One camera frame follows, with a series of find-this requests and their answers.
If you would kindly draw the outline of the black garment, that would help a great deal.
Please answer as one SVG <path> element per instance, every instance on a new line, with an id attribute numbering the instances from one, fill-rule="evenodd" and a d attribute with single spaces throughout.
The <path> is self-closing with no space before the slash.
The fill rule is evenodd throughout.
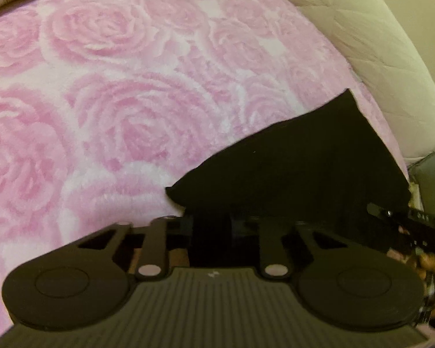
<path id="1" fill-rule="evenodd" d="M 386 253 L 396 229 L 369 204 L 408 205 L 409 183 L 349 90 L 299 117 L 274 123 L 190 170 L 166 189 L 193 221 L 188 256 L 197 267 L 229 267 L 236 221 L 323 222 Z"/>

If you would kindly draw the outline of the pink rose blanket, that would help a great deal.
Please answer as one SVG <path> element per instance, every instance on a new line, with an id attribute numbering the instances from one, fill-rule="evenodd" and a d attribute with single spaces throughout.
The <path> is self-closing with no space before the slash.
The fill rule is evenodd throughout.
<path id="1" fill-rule="evenodd" d="M 118 221 L 180 208 L 165 189 L 210 155 L 352 89 L 383 113 L 287 0 L 23 0 L 0 12 L 0 336 L 5 277 Z"/>

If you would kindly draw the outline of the cream quilted headboard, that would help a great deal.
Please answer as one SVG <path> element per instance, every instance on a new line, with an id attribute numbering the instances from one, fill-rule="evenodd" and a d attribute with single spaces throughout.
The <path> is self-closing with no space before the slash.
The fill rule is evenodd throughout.
<path id="1" fill-rule="evenodd" d="M 407 164 L 435 151 L 435 82 L 385 0 L 289 0 L 367 86 Z"/>

